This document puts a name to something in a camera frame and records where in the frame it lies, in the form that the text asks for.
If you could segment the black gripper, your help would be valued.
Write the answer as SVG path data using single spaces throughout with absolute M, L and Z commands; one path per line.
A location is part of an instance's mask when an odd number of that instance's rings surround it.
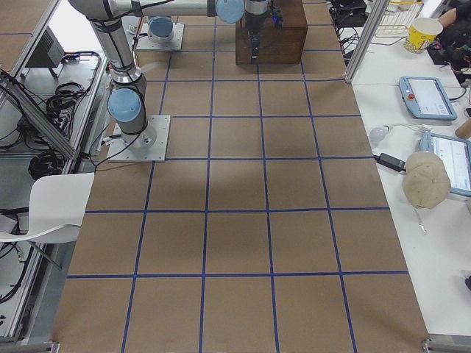
M 250 36 L 250 63 L 256 64 L 259 56 L 260 37 L 259 34 L 263 31 L 267 11 L 254 14 L 245 11 L 244 20 L 245 28 Z

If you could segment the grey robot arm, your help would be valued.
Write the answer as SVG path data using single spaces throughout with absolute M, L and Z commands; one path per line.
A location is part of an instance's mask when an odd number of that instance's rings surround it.
M 261 32 L 267 18 L 273 18 L 271 1 L 160 1 L 159 5 L 141 3 L 145 16 L 218 17 L 225 23 L 242 21 L 251 63 L 256 63 L 261 49 Z
M 128 148 L 147 148 L 157 138 L 145 108 L 146 78 L 135 63 L 122 18 L 172 17 L 179 15 L 220 17 L 226 1 L 71 1 L 71 6 L 91 24 L 109 59 L 115 90 L 107 108 L 121 129 Z

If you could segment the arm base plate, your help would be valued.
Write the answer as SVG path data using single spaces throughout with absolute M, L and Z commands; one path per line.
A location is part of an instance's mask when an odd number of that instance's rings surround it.
M 180 51 L 183 44 L 185 24 L 173 23 L 173 30 L 167 37 L 153 35 L 148 23 L 144 23 L 139 33 L 137 51 Z
M 115 123 L 113 134 L 118 135 L 110 141 L 107 159 L 111 163 L 159 162 L 166 160 L 170 115 L 148 115 L 147 127 L 136 138 L 121 133 Z

